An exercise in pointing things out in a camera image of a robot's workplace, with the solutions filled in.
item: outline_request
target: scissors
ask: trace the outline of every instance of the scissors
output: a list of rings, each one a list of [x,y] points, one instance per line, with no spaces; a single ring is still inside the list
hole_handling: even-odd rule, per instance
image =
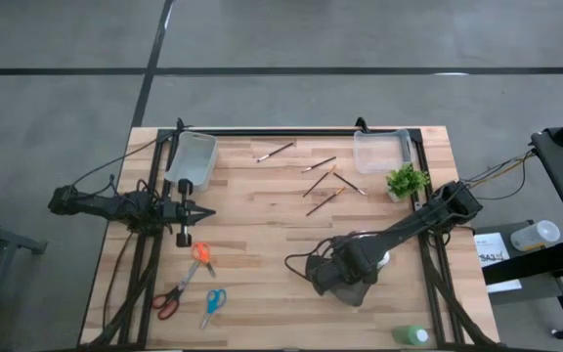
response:
[[[188,275],[173,287],[173,289],[168,293],[159,294],[153,298],[152,307],[160,310],[157,312],[157,317],[160,320],[168,319],[175,314],[177,307],[180,306],[180,296],[182,292],[184,292],[188,282],[193,278],[196,268],[198,267],[199,262],[195,261],[195,263],[191,265],[191,269],[188,270]]]
[[[212,314],[219,310],[225,305],[227,301],[227,293],[224,289],[211,289],[207,292],[207,313],[205,313],[205,318],[203,318],[203,323],[201,323],[201,328],[205,329],[207,323],[212,318]]]
[[[212,264],[210,264],[210,246],[206,242],[193,243],[193,258],[205,264],[212,278],[216,278],[216,273],[212,269]]]

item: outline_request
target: paintbrush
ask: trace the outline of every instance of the paintbrush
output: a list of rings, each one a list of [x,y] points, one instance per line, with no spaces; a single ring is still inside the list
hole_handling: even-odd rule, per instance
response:
[[[323,202],[321,202],[321,204],[317,205],[317,207],[315,207],[314,209],[310,210],[309,213],[305,214],[305,216],[310,216],[310,214],[312,214],[313,212],[317,211],[317,209],[319,209],[321,206],[323,206],[325,203],[327,203],[328,201],[332,200],[334,197],[340,195],[340,193],[342,191],[344,191],[344,189],[346,189],[346,187],[341,188],[340,190],[336,191],[336,193],[334,193],[333,195],[329,196],[327,199],[323,200]]]
[[[278,150],[276,150],[276,151],[274,151],[274,152],[271,152],[271,153],[268,153],[268,154],[266,154],[266,155],[260,157],[260,158],[257,160],[257,162],[264,161],[264,160],[266,160],[267,158],[269,158],[269,157],[271,157],[271,156],[273,156],[273,155],[275,155],[275,154],[277,154],[277,153],[283,151],[284,149],[286,149],[286,148],[292,146],[293,144],[294,144],[294,142],[290,142],[290,143],[288,143],[287,145],[285,145],[285,146],[279,148]]]
[[[342,182],[344,182],[344,183],[346,183],[347,185],[349,185],[352,189],[358,191],[361,195],[363,195],[363,196],[366,196],[366,195],[367,195],[364,191],[360,190],[360,189],[357,188],[354,184],[352,184],[351,182],[345,180],[344,178],[342,178],[342,176],[338,175],[337,173],[334,172],[334,173],[333,173],[333,176],[335,176],[335,177],[339,178],[340,180],[342,180]]]
[[[310,192],[312,192],[312,190],[314,190],[315,187],[317,187],[317,185],[319,185],[321,183],[321,181],[328,175],[331,173],[331,171],[333,171],[333,169],[336,168],[336,165],[331,166],[331,168],[329,169],[328,172],[325,173],[325,175],[321,176],[321,178],[319,179],[319,181],[317,181],[317,183],[314,184],[314,186],[310,187],[310,189],[308,190],[308,192],[306,192],[303,197],[307,196]]]
[[[326,162],[329,162],[329,161],[334,160],[335,158],[336,158],[335,156],[332,156],[332,157],[330,157],[329,159],[327,159],[327,160],[325,160],[325,161],[321,161],[321,162],[319,162],[319,163],[316,164],[316,165],[312,165],[312,166],[310,166],[310,167],[308,167],[308,168],[305,168],[305,169],[301,170],[301,173],[308,172],[308,171],[312,170],[312,169],[315,168],[315,167],[319,167],[319,166],[323,165],[323,164],[326,163]]]

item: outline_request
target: green bottle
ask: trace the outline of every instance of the green bottle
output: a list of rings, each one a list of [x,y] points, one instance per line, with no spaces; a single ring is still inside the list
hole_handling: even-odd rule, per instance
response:
[[[421,346],[429,340],[429,333],[422,326],[402,326],[392,330],[392,336],[400,344]]]

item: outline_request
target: wooden table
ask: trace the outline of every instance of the wooden table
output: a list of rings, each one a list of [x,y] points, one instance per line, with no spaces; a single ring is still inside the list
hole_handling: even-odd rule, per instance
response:
[[[128,152],[151,141],[156,131],[133,129]],[[433,187],[457,179],[447,129],[421,127],[421,131]],[[219,157],[209,189],[193,195],[198,205],[215,209],[217,214],[190,228],[195,242],[208,242],[212,247],[217,278],[198,270],[171,319],[160,321],[152,311],[148,348],[400,348],[405,346],[393,340],[391,330],[406,324],[423,325],[433,337],[417,239],[391,250],[390,262],[381,270],[378,283],[357,308],[344,305],[331,294],[318,296],[310,283],[283,265],[288,254],[310,251],[321,239],[385,229],[411,213],[408,201],[393,203],[386,196],[385,173],[366,175],[356,171],[352,137],[219,137],[218,142]],[[288,142],[295,145],[262,163],[255,162],[258,156]],[[138,179],[149,177],[152,152],[151,146],[125,159],[120,192],[134,190]],[[332,163],[307,173],[299,171],[333,155],[337,156],[337,172],[365,190],[368,197],[347,188],[306,217],[308,210],[344,184],[329,176],[303,198],[302,194]],[[128,235],[122,224],[109,224],[81,343],[101,331],[108,282]],[[174,243],[174,236],[165,231],[155,293],[176,285],[193,262],[190,249]],[[483,332],[498,340],[470,233],[454,231],[447,251],[457,299]],[[112,314],[125,296],[133,252],[131,241],[109,301]],[[291,264],[303,271],[304,259]],[[221,287],[227,290],[228,302],[207,329],[200,330],[206,293]],[[141,302],[135,315],[140,314]],[[443,320],[451,336],[448,314],[443,313]],[[137,324],[138,319],[134,319],[133,331],[138,329]]]

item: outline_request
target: orange scissors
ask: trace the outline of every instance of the orange scissors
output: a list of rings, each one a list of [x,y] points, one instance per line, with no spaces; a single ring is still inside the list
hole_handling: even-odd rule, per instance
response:
[[[216,278],[216,273],[210,264],[210,246],[206,242],[193,243],[193,258],[205,264],[212,278]]]

